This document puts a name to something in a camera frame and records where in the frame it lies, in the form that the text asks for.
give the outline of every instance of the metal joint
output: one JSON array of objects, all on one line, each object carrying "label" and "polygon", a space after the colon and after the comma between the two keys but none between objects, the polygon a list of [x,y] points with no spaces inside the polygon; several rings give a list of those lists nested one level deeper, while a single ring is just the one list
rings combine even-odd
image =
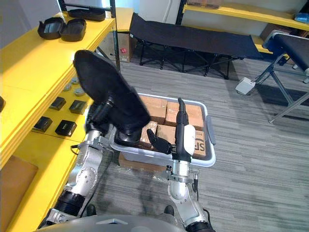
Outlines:
[{"label": "metal joint", "polygon": [[63,213],[63,212],[61,212],[57,209],[51,209],[46,221],[50,221],[52,223],[59,224],[59,223],[70,221],[70,220],[73,220],[73,219],[76,219],[76,218],[77,218],[76,216],[72,216],[70,214]]}]

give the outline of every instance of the gray plastic bin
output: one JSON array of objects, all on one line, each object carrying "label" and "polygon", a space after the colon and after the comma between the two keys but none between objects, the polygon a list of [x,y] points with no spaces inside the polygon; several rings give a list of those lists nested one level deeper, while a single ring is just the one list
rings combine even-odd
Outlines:
[{"label": "gray plastic bin", "polygon": [[[155,97],[155,98],[161,98],[165,99],[169,102],[178,102],[176,98],[168,98],[168,97],[161,97],[156,95],[149,95],[149,94],[143,94],[139,93],[139,95],[142,96],[148,96],[148,97]],[[192,159],[191,164],[196,166],[202,166],[202,167],[211,167],[216,162],[216,155],[214,152],[214,145],[215,145],[215,137],[213,128],[211,125],[211,117],[207,113],[207,108],[203,103],[196,102],[196,101],[189,101],[189,100],[183,100],[185,104],[190,105],[198,105],[202,109],[203,114],[203,121],[204,121],[204,136],[205,136],[205,145],[206,145],[206,156],[205,159]],[[122,146],[119,144],[116,144],[114,142],[115,135],[116,135],[117,129],[114,128],[111,135],[110,135],[110,145],[113,149],[117,151],[121,151],[124,155],[126,160],[130,161],[138,161],[143,163],[150,163],[160,166],[166,166],[166,165],[172,165],[172,155],[166,155],[161,152],[156,151],[150,151],[145,149],[140,149],[136,147],[129,147],[129,146]]]}]

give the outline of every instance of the yellow shelf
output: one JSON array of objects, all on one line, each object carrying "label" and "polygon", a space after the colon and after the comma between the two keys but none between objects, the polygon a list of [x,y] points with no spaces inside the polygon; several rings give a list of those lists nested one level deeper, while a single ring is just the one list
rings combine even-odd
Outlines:
[{"label": "yellow shelf", "polygon": [[218,9],[185,5],[183,8],[183,13],[185,11],[198,11],[218,15],[228,15],[266,23],[278,24],[301,30],[309,30],[309,24],[295,21],[293,15],[291,14],[237,3],[225,3]]},{"label": "yellow shelf", "polygon": [[[47,131],[44,134],[48,134],[54,137],[63,138],[63,139],[69,139],[72,141],[75,141],[76,144],[82,142],[85,137],[85,130],[84,130],[84,124],[86,119],[87,111],[84,112],[83,115],[79,114],[73,114],[70,112],[69,108],[74,100],[80,100],[87,102],[87,105],[89,108],[92,104],[93,100],[86,94],[83,96],[77,97],[74,95],[74,89],[80,88],[80,85],[72,85],[72,88],[70,91],[61,92],[59,94],[59,97],[63,97],[66,100],[66,104],[58,111],[54,109],[47,109],[46,112],[43,114],[45,117],[51,118],[53,123],[50,125],[50,127],[47,129]],[[75,122],[77,124],[77,127],[72,134],[71,137],[66,137],[62,135],[56,134],[55,130],[57,126],[60,124],[61,120],[68,120]]]},{"label": "yellow shelf", "polygon": [[75,141],[30,132],[14,152],[39,169],[26,191],[7,232],[34,231],[63,189],[76,155]]},{"label": "yellow shelf", "polygon": [[[107,17],[111,17],[111,12],[106,12]],[[116,20],[118,32],[129,32],[131,20],[133,16],[133,8],[116,7]]]},{"label": "yellow shelf", "polygon": [[114,25],[111,18],[87,21],[85,36],[78,42],[65,42],[61,38],[44,40],[34,28],[1,50],[0,95],[6,105],[0,114],[0,168],[74,77],[75,52],[95,50]]}]

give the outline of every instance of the black case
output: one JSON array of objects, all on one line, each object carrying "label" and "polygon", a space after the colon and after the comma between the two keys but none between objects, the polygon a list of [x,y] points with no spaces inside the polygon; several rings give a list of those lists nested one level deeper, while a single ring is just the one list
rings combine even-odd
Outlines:
[{"label": "black case", "polygon": [[68,11],[69,16],[74,18],[84,18],[91,21],[103,21],[105,19],[105,10],[89,8],[89,9],[74,9]]},{"label": "black case", "polygon": [[38,34],[46,40],[60,38],[60,31],[64,25],[65,23],[60,17],[48,18],[44,23],[40,21]]},{"label": "black case", "polygon": [[62,40],[68,42],[80,41],[86,31],[86,21],[82,18],[70,20],[60,31]]}]

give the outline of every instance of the brown box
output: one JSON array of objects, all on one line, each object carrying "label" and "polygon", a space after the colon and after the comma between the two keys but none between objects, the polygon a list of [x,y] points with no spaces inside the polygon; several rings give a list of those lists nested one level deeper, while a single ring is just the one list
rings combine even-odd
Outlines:
[{"label": "brown box", "polygon": [[151,120],[162,125],[165,121],[166,105],[168,102],[165,99],[146,96],[140,96],[140,99],[147,107]]},{"label": "brown box", "polygon": [[156,128],[156,135],[162,139],[167,140],[171,144],[175,144],[175,131],[176,127],[158,125]]},{"label": "brown box", "polygon": [[150,121],[146,126],[143,127],[141,131],[141,137],[140,137],[140,145],[143,148],[151,148],[151,143],[148,139],[147,130],[151,129],[153,133],[155,134],[157,125],[158,125],[157,122]]},{"label": "brown box", "polygon": [[1,170],[1,231],[5,231],[38,168],[11,156]]},{"label": "brown box", "polygon": [[143,171],[149,171],[149,172],[161,172],[165,171],[166,167],[163,166],[158,166],[150,163],[142,163],[142,162],[136,162],[136,161],[130,161],[126,160],[122,152],[119,154],[119,165],[121,167],[127,167],[127,168],[133,168],[133,169],[138,169],[138,170],[143,170]]},{"label": "brown box", "polygon": [[205,137],[204,132],[195,131],[195,149],[193,158],[194,159],[203,159],[206,156],[206,147],[205,147]]},{"label": "brown box", "polygon": [[281,26],[281,25],[276,25],[272,23],[267,23],[266,27],[264,30],[261,32],[260,37],[264,41],[266,38],[274,31],[281,31],[283,33],[290,34],[293,30],[289,27]]},{"label": "brown box", "polygon": [[187,4],[192,6],[204,6],[213,9],[218,9],[223,3],[223,0],[188,0]]},{"label": "brown box", "polygon": [[[131,61],[137,40],[131,38],[128,33],[118,33],[119,58],[121,62],[129,63]],[[112,32],[104,38],[99,47],[108,56],[109,59],[115,60],[114,38]]]},{"label": "brown box", "polygon": [[[186,112],[189,117],[189,124],[195,127],[197,131],[204,130],[203,115],[201,107],[197,105],[185,105]],[[164,125],[176,126],[176,116],[179,111],[179,104],[176,102],[168,102],[166,118]]]}]

